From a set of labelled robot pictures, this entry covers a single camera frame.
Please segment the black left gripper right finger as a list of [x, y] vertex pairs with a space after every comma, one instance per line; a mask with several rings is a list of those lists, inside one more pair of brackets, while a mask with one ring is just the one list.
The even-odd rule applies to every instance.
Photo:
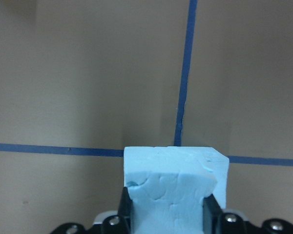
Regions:
[[222, 214], [213, 194], [203, 199], [203, 233], [219, 234], [219, 217]]

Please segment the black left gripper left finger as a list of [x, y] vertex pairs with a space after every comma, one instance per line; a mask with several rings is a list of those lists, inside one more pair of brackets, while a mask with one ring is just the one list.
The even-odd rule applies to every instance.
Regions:
[[128, 233], [131, 233], [131, 211], [132, 211], [132, 200], [130, 199], [128, 188], [123, 187], [121, 199], [118, 207], [118, 216], [124, 218], [127, 224]]

